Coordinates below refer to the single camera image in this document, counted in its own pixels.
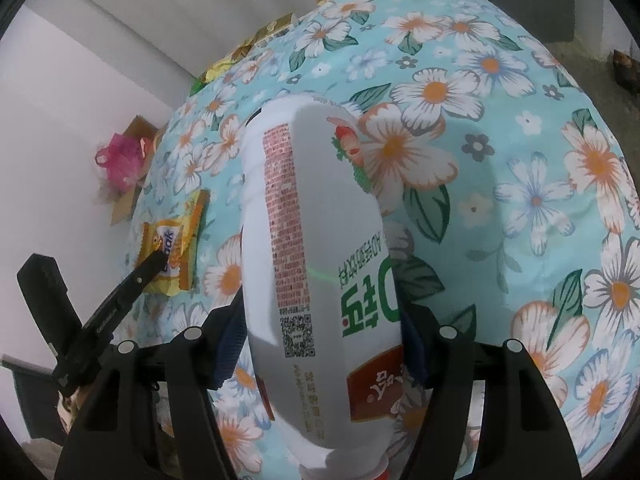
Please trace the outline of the yellow Enaak snack packet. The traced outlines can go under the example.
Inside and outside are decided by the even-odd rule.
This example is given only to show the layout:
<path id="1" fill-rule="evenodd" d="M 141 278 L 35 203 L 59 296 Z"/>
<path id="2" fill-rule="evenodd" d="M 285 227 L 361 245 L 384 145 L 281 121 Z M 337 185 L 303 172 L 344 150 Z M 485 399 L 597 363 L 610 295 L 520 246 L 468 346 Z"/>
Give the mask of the yellow Enaak snack packet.
<path id="1" fill-rule="evenodd" d="M 194 277 L 198 231 L 209 200 L 209 190 L 193 191 L 184 202 L 183 214 L 175 219 L 143 222 L 137 264 L 160 250 L 167 261 L 145 286 L 148 294 L 168 297 L 191 289 Z"/>

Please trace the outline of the white yogurt bottle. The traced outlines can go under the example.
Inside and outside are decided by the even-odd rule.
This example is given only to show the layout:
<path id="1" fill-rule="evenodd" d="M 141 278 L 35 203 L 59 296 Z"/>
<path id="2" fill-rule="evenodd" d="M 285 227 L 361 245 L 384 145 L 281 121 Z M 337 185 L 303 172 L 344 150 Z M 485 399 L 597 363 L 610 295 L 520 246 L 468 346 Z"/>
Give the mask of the white yogurt bottle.
<path id="1" fill-rule="evenodd" d="M 355 118 L 309 93 L 241 145 L 244 309 L 265 409 L 305 479 L 384 479 L 402 395 L 400 310 Z"/>

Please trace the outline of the pink mesh gift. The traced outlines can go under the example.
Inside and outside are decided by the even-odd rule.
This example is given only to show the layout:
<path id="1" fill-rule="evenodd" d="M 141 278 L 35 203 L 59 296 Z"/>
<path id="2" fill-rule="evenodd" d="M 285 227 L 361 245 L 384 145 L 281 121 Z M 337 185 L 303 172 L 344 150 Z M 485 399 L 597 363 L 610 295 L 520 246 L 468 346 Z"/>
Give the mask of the pink mesh gift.
<path id="1" fill-rule="evenodd" d="M 98 149 L 94 161 L 105 171 L 108 184 L 125 194 L 137 184 L 147 151 L 145 138 L 114 133 L 110 142 Z"/>

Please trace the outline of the floral blue tablecloth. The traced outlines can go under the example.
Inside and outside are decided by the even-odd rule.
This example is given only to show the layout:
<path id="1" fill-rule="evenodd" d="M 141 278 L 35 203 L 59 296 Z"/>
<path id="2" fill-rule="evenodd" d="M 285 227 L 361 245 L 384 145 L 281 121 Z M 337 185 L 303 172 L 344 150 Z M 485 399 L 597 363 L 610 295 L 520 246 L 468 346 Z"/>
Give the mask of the floral blue tablecloth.
<path id="1" fill-rule="evenodd" d="M 475 338 L 518 338 L 583 474 L 613 454 L 639 392 L 639 197 L 575 79 L 488 0 L 329 0 L 170 118 L 125 257 L 205 188 L 192 287 L 141 297 L 117 335 L 162 344 L 241 284 L 242 123 L 314 92 L 361 126 L 390 255 L 413 300 Z"/>

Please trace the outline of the brown basket on floor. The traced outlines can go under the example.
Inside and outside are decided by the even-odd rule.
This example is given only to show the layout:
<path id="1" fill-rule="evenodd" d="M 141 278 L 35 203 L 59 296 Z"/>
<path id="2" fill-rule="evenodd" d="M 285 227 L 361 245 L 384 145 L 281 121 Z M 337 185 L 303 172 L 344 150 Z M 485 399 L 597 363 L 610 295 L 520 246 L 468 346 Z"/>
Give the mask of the brown basket on floor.
<path id="1" fill-rule="evenodd" d="M 638 94 L 640 88 L 639 62 L 625 52 L 614 50 L 612 64 L 615 81 L 628 92 Z"/>

